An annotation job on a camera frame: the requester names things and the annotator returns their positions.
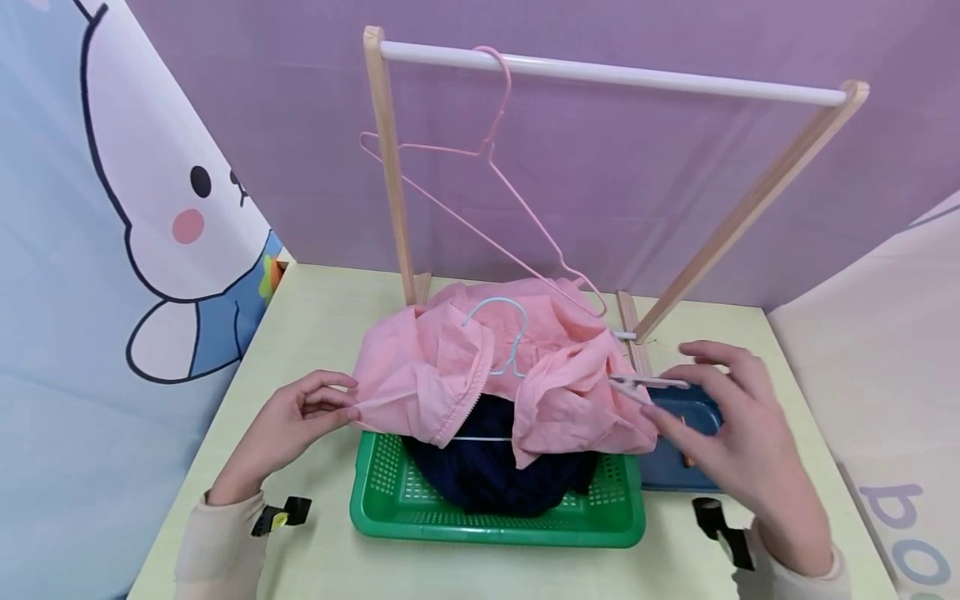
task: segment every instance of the jacket sleeve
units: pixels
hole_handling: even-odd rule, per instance
[[[177,557],[175,600],[254,600],[267,555],[267,538],[251,535],[266,504],[263,492],[229,506],[190,513]]]
[[[770,556],[756,524],[747,532],[747,545],[754,570],[739,569],[733,574],[740,600],[852,600],[847,564],[840,549],[833,546],[833,568],[823,577],[805,577]]]

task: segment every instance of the purple backdrop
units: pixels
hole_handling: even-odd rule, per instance
[[[776,307],[960,188],[955,0],[129,0],[234,170],[297,260],[396,270],[361,35],[836,87],[867,105],[707,275],[696,300]],[[494,73],[393,67],[401,140],[474,148]],[[656,296],[813,108],[517,77],[498,163],[570,264]],[[491,237],[555,259],[482,164],[404,168]],[[522,271],[407,190],[418,271]]]

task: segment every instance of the light green table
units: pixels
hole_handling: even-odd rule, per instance
[[[435,279],[434,291],[448,283]],[[616,321],[616,304],[610,322]],[[639,314],[653,304],[636,299]],[[131,600],[167,599],[187,516],[210,486],[263,401],[273,390],[324,368],[350,372],[360,341],[377,319],[402,307],[394,274],[292,264],[187,474]],[[681,341],[708,338],[750,348],[766,360],[837,543],[846,553],[860,600],[897,596],[840,478],[826,444],[763,313],[756,308],[683,302],[653,335],[656,372],[683,362]],[[348,516],[359,433],[331,434],[271,477],[268,501],[313,499],[308,522],[271,535],[260,598],[727,599],[735,598],[732,566],[697,527],[692,496],[647,492],[647,532],[629,550],[524,548],[373,540]],[[750,515],[725,501],[733,526]]]

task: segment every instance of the hand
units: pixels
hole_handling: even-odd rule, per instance
[[[294,462],[320,437],[359,419],[353,398],[330,386],[355,388],[357,382],[341,372],[314,371],[274,392],[217,476],[207,505],[254,497],[268,476]]]
[[[681,344],[680,352],[696,364],[674,367],[661,377],[703,386],[723,414],[720,431],[705,436],[659,407],[640,410],[720,489],[754,512],[774,557],[802,575],[828,574],[833,554],[827,512],[804,470],[763,361],[744,348],[717,342]],[[729,367],[730,374],[714,365]]]

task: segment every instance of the navy blue clothing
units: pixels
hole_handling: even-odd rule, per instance
[[[514,404],[483,394],[457,436],[510,438]],[[567,491],[586,494],[596,471],[596,452],[543,454],[517,470],[510,442],[453,440],[443,449],[414,438],[403,445],[423,477],[447,502],[466,513],[540,516]]]

